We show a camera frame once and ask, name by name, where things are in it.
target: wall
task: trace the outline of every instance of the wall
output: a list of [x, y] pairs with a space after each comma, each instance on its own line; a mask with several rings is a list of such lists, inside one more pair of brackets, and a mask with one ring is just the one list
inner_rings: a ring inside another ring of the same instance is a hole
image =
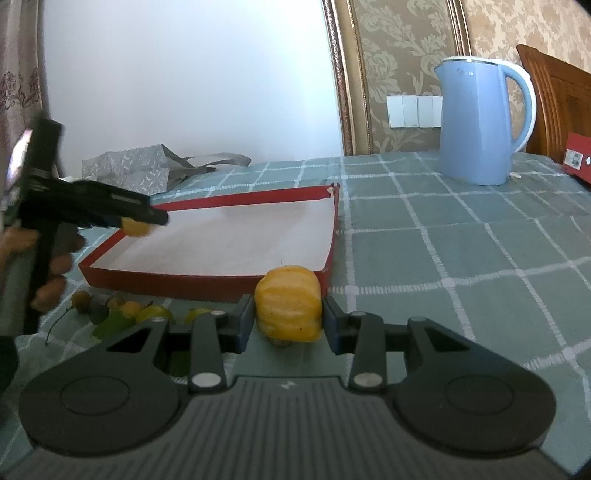
[[433, 69], [455, 55], [445, 0], [353, 0], [365, 60], [374, 151], [432, 150], [439, 129], [388, 126], [386, 95], [441, 95]]
[[[474, 55], [521, 64], [519, 43], [591, 72], [591, 18], [575, 0], [463, 0]], [[511, 80], [513, 131], [523, 125], [523, 97]]]
[[66, 174], [107, 150], [253, 161], [342, 154], [320, 0], [44, 0]]

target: white wall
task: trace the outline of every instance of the white wall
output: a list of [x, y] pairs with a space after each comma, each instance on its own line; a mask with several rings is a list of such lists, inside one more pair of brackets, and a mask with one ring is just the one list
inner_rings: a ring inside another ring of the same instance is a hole
[[320, 0], [44, 0], [61, 158], [164, 143], [253, 161], [342, 154]]

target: table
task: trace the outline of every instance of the table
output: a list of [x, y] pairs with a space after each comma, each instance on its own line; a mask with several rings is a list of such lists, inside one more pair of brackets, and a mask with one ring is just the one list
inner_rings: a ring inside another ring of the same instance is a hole
[[[347, 311], [365, 310], [388, 323], [426, 316], [542, 376], [558, 402], [543, 449], [568, 470], [591, 455], [591, 196], [550, 159], [517, 154], [511, 178], [481, 187], [443, 177], [437, 153], [389, 153], [256, 164], [193, 177], [155, 203], [285, 187], [341, 185], [330, 294]], [[86, 256], [112, 229], [84, 231]], [[18, 394], [41, 371], [95, 344], [93, 326], [74, 311], [45, 336], [89, 288], [75, 268], [62, 304], [37, 335], [17, 339], [21, 367], [0, 402], [0, 469], [30, 445], [17, 416]], [[131, 294], [127, 299], [147, 301]], [[230, 305], [153, 299], [182, 319], [195, 306]], [[323, 338], [287, 349], [254, 330], [242, 355], [226, 355], [231, 379], [251, 375], [337, 375]], [[405, 375], [401, 354], [388, 354], [390, 382]]]

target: hand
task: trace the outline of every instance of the hand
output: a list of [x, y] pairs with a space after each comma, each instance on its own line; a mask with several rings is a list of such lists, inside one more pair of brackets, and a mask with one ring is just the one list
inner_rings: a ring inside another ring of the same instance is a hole
[[[39, 233], [35, 230], [17, 227], [9, 227], [0, 233], [0, 275], [4, 274], [10, 258], [32, 248], [37, 243], [38, 237]], [[68, 251], [77, 252], [84, 244], [84, 238], [76, 235]], [[73, 260], [70, 254], [59, 255], [51, 260], [47, 283], [37, 290], [35, 299], [31, 302], [31, 308], [47, 313], [57, 307], [66, 289], [66, 279], [62, 275], [68, 273], [72, 266]]]

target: patterned wallpaper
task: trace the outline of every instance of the patterned wallpaper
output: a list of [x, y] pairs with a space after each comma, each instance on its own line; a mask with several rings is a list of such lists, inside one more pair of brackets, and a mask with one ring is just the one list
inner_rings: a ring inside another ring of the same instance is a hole
[[386, 95], [441, 95], [433, 69], [454, 55], [445, 0], [353, 0], [369, 89], [374, 151], [432, 150], [439, 129], [388, 126]]
[[[591, 72], [591, 18], [575, 0], [463, 0], [474, 55], [521, 64], [524, 43]], [[513, 132], [523, 125], [523, 97], [509, 81]]]

